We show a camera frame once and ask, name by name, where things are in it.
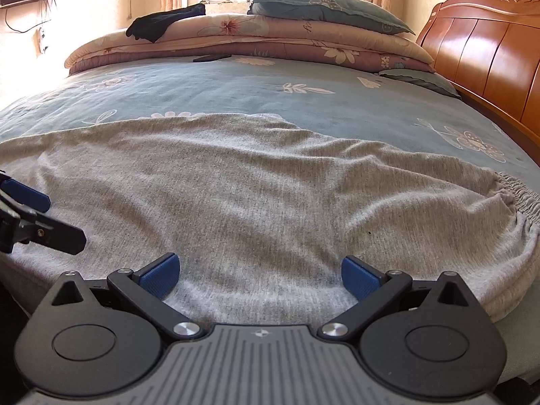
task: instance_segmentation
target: wooden headboard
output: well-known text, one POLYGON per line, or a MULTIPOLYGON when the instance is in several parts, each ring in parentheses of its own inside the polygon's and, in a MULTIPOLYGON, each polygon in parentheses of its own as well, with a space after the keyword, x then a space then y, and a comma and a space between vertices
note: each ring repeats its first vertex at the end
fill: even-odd
POLYGON ((540 0, 447 0, 416 42, 540 165, 540 0))

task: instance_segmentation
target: pillow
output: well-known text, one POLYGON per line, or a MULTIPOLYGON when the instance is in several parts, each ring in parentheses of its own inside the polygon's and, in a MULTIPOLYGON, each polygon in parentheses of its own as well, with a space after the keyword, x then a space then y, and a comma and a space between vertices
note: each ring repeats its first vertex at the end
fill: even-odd
POLYGON ((414 34, 399 18, 365 0, 253 0, 248 14, 328 21, 389 35, 402 32, 414 34))
POLYGON ((413 83, 414 85, 430 89, 431 91, 443 94, 444 96, 461 99, 461 96, 457 93, 452 83, 437 73, 428 73, 419 70, 394 69, 383 70, 377 74, 385 78, 413 83))

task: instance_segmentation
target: metal screw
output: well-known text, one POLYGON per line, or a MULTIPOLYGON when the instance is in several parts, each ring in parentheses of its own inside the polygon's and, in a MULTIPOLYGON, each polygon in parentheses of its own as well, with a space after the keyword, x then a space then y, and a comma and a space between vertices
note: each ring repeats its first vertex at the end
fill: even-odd
POLYGON ((349 328, 341 323, 326 323, 322 326, 322 332, 328 336, 345 336, 349 328))
POLYGON ((184 321, 173 327, 173 332, 180 336, 193 336, 199 333, 201 328, 198 324, 184 321))

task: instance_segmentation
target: wall outlet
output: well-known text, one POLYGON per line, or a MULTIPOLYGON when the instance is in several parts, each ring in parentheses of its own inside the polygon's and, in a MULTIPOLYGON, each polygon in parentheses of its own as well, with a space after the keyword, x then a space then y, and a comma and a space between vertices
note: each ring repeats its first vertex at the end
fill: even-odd
POLYGON ((44 54, 49 48, 47 37, 45 36, 45 29, 41 26, 37 32, 38 45, 41 54, 44 54))

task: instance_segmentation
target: folded comforter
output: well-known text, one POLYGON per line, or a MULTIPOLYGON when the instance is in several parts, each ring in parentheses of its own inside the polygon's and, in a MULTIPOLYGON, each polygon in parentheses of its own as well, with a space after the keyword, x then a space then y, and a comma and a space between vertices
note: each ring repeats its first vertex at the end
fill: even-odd
POLYGON ((419 45, 394 35, 324 21, 217 14, 177 21, 154 44, 125 35, 101 36, 75 50, 65 62, 70 74, 109 63, 202 54, 245 54, 334 63, 379 72, 433 72, 433 58, 419 45))

